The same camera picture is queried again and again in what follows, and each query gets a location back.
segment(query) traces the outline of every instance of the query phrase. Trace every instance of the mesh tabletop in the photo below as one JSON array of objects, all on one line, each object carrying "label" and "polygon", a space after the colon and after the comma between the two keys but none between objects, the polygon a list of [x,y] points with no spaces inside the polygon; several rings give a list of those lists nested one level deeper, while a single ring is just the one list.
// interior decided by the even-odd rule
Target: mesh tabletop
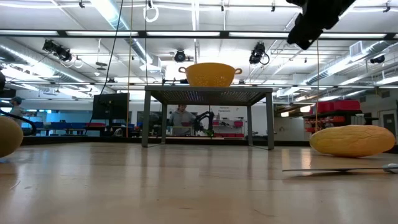
[{"label": "mesh tabletop", "polygon": [[168,105],[251,106],[272,93],[272,88],[260,87],[146,86],[145,90]]}]

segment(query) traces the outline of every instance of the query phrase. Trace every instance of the monitor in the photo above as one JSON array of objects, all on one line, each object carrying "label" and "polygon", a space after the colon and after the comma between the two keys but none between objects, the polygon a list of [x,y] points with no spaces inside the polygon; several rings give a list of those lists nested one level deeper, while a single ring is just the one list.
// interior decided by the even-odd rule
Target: monitor
[{"label": "monitor", "polygon": [[129,93],[94,96],[93,119],[126,119],[129,97]]}]

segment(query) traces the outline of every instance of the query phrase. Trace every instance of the wooden floor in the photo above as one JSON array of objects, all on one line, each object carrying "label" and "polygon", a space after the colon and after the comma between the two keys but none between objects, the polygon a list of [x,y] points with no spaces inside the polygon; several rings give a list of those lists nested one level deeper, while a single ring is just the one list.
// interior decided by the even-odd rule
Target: wooden floor
[{"label": "wooden floor", "polygon": [[26,146],[0,164],[0,223],[397,223],[398,174],[282,173],[377,167],[398,155],[308,148],[79,143]]}]

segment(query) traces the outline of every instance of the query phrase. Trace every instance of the yellow melon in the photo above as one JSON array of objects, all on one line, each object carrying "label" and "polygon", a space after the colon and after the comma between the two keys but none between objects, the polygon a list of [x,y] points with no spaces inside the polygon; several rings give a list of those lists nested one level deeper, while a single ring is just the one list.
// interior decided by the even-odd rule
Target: yellow melon
[{"label": "yellow melon", "polygon": [[325,154],[341,157],[373,156],[390,150],[395,136],[374,125],[347,125],[326,128],[311,136],[310,145]]}]

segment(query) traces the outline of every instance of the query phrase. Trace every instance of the yellow colander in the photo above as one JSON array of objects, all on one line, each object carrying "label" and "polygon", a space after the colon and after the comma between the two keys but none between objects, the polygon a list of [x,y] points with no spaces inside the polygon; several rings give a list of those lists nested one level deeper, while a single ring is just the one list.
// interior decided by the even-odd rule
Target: yellow colander
[{"label": "yellow colander", "polygon": [[242,69],[223,63],[198,63],[188,68],[180,67],[178,71],[187,74],[190,86],[206,87],[229,87],[234,76],[242,74]]}]

